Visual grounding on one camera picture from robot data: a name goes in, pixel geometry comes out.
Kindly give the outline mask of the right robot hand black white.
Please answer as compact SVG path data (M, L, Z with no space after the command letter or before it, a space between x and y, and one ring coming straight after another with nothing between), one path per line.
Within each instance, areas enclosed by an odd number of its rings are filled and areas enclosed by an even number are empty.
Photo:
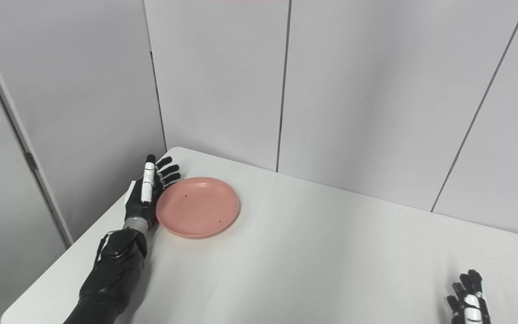
M459 281L451 285L454 295L446 301L452 312L452 324L490 324L487 302L483 295L482 276L475 269L459 275Z

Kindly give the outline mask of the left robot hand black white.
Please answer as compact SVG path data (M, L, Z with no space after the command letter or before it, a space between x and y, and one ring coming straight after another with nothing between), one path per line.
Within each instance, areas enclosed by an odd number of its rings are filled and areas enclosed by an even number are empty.
M158 162L153 154L147 156L142 177L131 185L125 203L124 229L146 233L156 223L156 205L166 189L181 178L179 164L171 156Z

